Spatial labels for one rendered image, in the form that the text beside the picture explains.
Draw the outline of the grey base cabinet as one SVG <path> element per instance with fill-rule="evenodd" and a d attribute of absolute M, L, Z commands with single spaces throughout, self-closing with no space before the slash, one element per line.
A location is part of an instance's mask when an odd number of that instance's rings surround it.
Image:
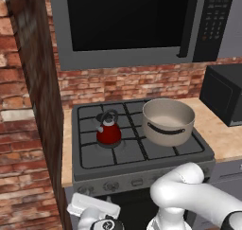
<path fill-rule="evenodd" d="M 242 201 L 242 159 L 216 163 L 211 175 L 205 176 L 204 182 Z M 191 211 L 187 221 L 193 230 L 218 230 L 214 224 Z"/>

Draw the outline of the grey gas stove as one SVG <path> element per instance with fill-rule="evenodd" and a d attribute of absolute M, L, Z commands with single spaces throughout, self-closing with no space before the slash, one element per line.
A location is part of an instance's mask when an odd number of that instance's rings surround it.
<path fill-rule="evenodd" d="M 73 188 L 94 188 L 91 197 L 98 198 L 127 191 L 150 188 L 173 168 L 194 162 L 204 176 L 210 176 L 215 166 L 214 152 L 193 131 L 191 137 L 178 147 L 160 147 L 150 142 L 142 130 L 143 99 L 76 105 L 72 110 Z M 100 147 L 96 141 L 95 119 L 109 109 L 118 112 L 121 143 L 111 149 Z M 106 191 L 107 182 L 117 182 L 115 192 Z"/>

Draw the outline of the grey stove knob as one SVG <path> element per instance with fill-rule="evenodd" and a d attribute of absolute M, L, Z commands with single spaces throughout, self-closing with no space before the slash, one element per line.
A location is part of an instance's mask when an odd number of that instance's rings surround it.
<path fill-rule="evenodd" d="M 92 195 L 94 191 L 94 188 L 92 186 L 80 186 L 78 188 L 78 193 L 84 194 L 84 195 Z"/>
<path fill-rule="evenodd" d="M 107 182 L 104 184 L 103 188 L 106 191 L 115 192 L 119 188 L 119 184 L 117 182 Z"/>

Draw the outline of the black toaster oven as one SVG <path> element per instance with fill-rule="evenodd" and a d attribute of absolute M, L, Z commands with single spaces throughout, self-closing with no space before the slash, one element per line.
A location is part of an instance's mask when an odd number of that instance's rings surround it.
<path fill-rule="evenodd" d="M 242 126 L 242 63 L 208 65 L 199 99 L 228 127 Z"/>

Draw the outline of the black oven door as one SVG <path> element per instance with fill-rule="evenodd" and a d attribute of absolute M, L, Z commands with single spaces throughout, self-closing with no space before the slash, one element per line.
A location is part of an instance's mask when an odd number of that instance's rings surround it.
<path fill-rule="evenodd" d="M 147 230 L 147 225 L 156 216 L 158 206 L 151 200 L 149 189 L 139 189 L 98 197 L 121 207 L 119 220 L 125 230 Z"/>

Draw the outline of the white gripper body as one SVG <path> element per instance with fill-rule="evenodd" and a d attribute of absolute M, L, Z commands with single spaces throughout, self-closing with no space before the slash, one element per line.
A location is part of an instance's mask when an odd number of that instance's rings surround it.
<path fill-rule="evenodd" d="M 120 213 L 120 206 L 115 203 L 102 201 L 87 195 L 74 193 L 71 202 L 67 206 L 67 211 L 74 216 L 80 217 L 87 208 L 98 209 L 100 218 L 106 215 L 117 219 Z"/>

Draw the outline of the dark wooden tall cabinet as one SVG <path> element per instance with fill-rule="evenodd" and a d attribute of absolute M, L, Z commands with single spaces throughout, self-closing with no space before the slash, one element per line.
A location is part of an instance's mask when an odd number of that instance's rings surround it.
<path fill-rule="evenodd" d="M 0 230 L 72 230 L 45 0 L 0 0 Z"/>

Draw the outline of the black microwave door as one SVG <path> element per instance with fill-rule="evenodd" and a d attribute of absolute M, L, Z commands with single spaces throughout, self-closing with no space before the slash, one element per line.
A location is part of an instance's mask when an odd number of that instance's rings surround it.
<path fill-rule="evenodd" d="M 182 44 L 193 0 L 67 0 L 75 51 Z"/>

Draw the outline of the grey microwave oven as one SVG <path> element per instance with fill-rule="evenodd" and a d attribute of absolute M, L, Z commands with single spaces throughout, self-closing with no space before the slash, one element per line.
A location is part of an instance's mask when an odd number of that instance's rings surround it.
<path fill-rule="evenodd" d="M 67 0 L 50 0 L 61 70 L 214 62 L 242 56 L 242 0 L 193 0 L 181 45 L 75 51 Z"/>

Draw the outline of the red kettle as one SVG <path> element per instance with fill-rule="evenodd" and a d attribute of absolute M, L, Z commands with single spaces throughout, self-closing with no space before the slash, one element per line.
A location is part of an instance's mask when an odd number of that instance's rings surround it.
<path fill-rule="evenodd" d="M 117 124 L 118 112 L 109 109 L 102 114 L 98 114 L 95 119 L 100 123 L 97 126 L 96 141 L 100 147 L 111 149 L 121 143 L 121 130 Z"/>

